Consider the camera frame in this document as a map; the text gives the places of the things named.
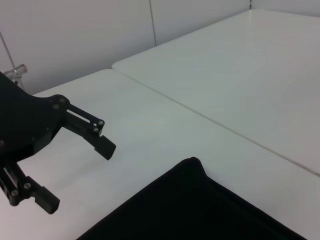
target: black cloth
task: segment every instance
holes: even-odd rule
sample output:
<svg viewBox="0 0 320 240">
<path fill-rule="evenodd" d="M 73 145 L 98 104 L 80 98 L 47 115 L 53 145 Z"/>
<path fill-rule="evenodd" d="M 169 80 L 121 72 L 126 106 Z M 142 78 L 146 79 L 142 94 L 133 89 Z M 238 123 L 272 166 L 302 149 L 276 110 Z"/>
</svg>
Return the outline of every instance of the black cloth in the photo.
<svg viewBox="0 0 320 240">
<path fill-rule="evenodd" d="M 192 157 L 149 184 L 78 240 L 303 240 L 210 179 Z"/>
</svg>

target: white table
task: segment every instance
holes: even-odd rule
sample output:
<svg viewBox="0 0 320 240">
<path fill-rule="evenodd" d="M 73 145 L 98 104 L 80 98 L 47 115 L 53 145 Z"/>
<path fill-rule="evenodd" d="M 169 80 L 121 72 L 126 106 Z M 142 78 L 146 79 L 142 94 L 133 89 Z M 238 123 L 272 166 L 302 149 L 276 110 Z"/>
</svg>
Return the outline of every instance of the white table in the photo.
<svg viewBox="0 0 320 240">
<path fill-rule="evenodd" d="M 112 67 L 320 173 L 319 46 L 320 18 L 251 10 Z"/>
<path fill-rule="evenodd" d="M 102 118 L 117 145 L 110 161 L 61 129 L 20 162 L 26 175 L 60 198 L 47 214 L 31 198 L 11 207 L 0 194 L 1 239 L 73 240 L 185 158 L 209 177 L 309 240 L 320 236 L 320 179 L 147 89 L 104 70 L 39 93 L 62 94 Z"/>
</svg>

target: screw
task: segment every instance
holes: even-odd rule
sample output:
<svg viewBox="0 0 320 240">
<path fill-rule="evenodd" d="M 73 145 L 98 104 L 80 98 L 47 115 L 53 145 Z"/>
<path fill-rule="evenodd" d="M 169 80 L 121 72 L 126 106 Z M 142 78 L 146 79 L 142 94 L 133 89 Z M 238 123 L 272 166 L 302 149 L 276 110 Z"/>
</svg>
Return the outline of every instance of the screw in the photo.
<svg viewBox="0 0 320 240">
<path fill-rule="evenodd" d="M 31 184 L 29 182 L 26 182 L 24 185 L 23 185 L 24 189 L 29 189 L 31 188 Z"/>
<path fill-rule="evenodd" d="M 12 192 L 11 192 L 11 195 L 12 196 L 17 196 L 19 194 L 19 192 L 18 192 L 18 190 L 13 190 Z"/>
</svg>

